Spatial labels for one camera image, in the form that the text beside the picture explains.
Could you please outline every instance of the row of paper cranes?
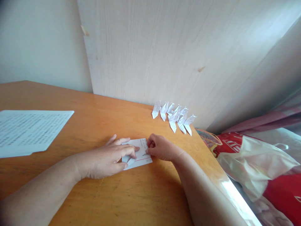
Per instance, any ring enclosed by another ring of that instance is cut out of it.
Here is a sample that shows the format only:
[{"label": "row of paper cranes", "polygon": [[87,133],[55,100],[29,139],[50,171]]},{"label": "row of paper cranes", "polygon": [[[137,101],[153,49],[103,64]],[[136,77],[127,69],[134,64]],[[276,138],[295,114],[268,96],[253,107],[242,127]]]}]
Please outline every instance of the row of paper cranes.
[{"label": "row of paper cranes", "polygon": [[165,102],[165,104],[161,107],[161,102],[157,101],[154,105],[153,112],[151,113],[153,116],[153,119],[156,118],[160,112],[161,118],[163,121],[166,120],[166,113],[168,115],[169,125],[174,133],[176,133],[176,123],[178,124],[180,130],[186,134],[187,132],[192,136],[192,132],[190,129],[190,124],[194,121],[196,116],[193,114],[187,118],[188,116],[188,109],[186,107],[178,105],[178,107],[173,110],[174,103],[171,103],[169,106],[168,102]]}]

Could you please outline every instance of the left hand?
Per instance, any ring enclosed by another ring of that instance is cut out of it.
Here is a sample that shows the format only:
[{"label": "left hand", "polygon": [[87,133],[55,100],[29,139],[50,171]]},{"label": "left hand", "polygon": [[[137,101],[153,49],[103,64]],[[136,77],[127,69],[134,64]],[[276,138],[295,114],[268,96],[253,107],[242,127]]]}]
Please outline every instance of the left hand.
[{"label": "left hand", "polygon": [[139,150],[139,147],[130,144],[121,145],[128,142],[130,138],[115,139],[116,134],[105,146],[72,156],[81,178],[100,179],[114,175],[128,167],[127,163],[118,163],[122,157],[129,155],[136,158],[135,152]]}]

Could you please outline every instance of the red line on paper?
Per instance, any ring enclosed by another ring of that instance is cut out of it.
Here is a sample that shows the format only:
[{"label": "red line on paper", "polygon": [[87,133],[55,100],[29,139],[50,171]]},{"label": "red line on paper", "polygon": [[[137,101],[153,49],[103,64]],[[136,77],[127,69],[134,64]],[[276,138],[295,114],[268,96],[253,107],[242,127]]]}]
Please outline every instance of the red line on paper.
[{"label": "red line on paper", "polygon": [[[148,158],[145,158],[145,159],[149,159],[150,157],[148,157]],[[140,160],[143,160],[143,159],[140,159]],[[138,162],[138,161],[140,161],[140,160],[136,160],[135,162]]]}]

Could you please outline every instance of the orange table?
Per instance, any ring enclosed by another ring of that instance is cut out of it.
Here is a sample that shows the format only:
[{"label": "orange table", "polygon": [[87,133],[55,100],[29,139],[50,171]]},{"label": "orange table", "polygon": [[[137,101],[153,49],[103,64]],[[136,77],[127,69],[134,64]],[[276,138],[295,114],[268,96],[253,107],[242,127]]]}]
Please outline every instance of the orange table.
[{"label": "orange table", "polygon": [[[232,201],[249,225],[260,225],[218,162],[192,128],[192,137],[168,121],[152,119],[152,106],[29,81],[0,85],[0,110],[74,110],[44,152],[0,159],[1,199],[58,161],[117,138],[148,138],[151,133],[187,151]],[[74,186],[50,225],[192,225],[179,176],[170,162],[153,163]]]}]

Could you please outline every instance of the pink fabric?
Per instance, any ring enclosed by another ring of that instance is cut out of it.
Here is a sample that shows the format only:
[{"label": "pink fabric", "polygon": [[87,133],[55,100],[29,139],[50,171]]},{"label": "pink fabric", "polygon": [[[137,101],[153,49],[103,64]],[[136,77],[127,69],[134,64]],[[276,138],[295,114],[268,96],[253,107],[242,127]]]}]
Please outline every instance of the pink fabric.
[{"label": "pink fabric", "polygon": [[257,118],[246,120],[223,131],[222,133],[239,132],[244,134],[262,132],[299,123],[301,124],[301,91],[269,113]]}]

